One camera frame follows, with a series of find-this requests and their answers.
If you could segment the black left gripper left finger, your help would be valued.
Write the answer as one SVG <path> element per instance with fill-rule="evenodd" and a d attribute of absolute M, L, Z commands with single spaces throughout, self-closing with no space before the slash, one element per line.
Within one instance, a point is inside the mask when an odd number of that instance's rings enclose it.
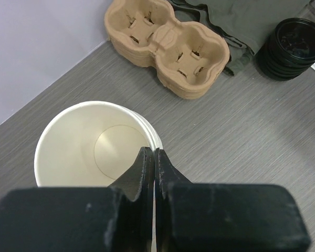
<path fill-rule="evenodd" d="M 154 153 L 140 148 L 134 163 L 108 189 L 107 251 L 151 251 Z"/>

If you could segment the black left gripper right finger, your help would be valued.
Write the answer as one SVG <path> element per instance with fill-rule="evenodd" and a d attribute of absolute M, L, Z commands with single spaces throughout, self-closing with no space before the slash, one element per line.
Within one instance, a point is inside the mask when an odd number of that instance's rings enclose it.
<path fill-rule="evenodd" d="M 193 251 L 193 210 L 181 193 L 191 182 L 171 163 L 163 149 L 155 151 L 155 234 L 157 251 Z"/>

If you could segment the white paper cup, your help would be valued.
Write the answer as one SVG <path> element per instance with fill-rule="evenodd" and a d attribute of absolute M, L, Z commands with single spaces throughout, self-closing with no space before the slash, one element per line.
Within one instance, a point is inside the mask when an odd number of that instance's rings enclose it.
<path fill-rule="evenodd" d="M 108 186 L 134 163 L 140 148 L 154 147 L 145 123 L 110 102 L 87 101 L 67 108 L 38 141 L 34 172 L 43 186 Z"/>

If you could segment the brown pulp cup carrier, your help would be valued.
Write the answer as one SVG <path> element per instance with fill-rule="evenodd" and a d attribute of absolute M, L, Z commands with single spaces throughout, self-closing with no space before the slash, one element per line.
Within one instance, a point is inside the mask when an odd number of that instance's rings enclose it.
<path fill-rule="evenodd" d="M 168 1 L 113 1 L 105 13 L 104 24 L 110 41 L 114 39 L 127 48 L 155 44 L 167 50 L 189 43 L 201 54 L 223 51 L 229 60 L 228 45 L 220 35 L 199 22 L 179 21 Z"/>

